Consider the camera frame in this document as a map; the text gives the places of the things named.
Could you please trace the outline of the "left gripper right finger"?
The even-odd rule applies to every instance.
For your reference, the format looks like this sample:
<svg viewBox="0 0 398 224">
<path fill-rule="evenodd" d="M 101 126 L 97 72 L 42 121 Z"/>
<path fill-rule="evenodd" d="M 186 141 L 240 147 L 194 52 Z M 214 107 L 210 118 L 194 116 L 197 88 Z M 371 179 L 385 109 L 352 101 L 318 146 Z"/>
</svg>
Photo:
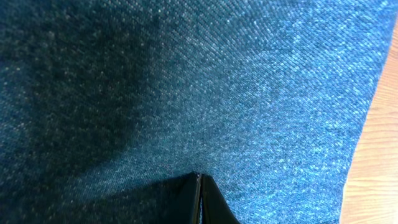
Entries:
<svg viewBox="0 0 398 224">
<path fill-rule="evenodd" d="M 201 178 L 202 224 L 239 224 L 218 188 L 214 178 Z"/>
</svg>

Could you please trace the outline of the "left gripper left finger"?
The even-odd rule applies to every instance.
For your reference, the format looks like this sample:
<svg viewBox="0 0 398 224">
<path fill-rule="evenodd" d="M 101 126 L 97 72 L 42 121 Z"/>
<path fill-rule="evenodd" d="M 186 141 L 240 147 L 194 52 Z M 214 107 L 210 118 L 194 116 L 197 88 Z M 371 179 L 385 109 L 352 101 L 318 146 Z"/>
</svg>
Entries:
<svg viewBox="0 0 398 224">
<path fill-rule="evenodd" d="M 161 223 L 199 224 L 201 199 L 201 174 L 192 172 L 178 191 L 176 199 L 168 205 Z"/>
</svg>

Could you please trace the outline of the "blue denim cloth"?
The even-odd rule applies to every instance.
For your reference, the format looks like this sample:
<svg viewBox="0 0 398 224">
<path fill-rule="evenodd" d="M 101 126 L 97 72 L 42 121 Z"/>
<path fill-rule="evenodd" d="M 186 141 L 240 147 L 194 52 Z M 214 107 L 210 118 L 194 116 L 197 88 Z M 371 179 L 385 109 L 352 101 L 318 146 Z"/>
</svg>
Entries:
<svg viewBox="0 0 398 224">
<path fill-rule="evenodd" d="M 2 1 L 1 222 L 338 223 L 396 1 Z"/>
</svg>

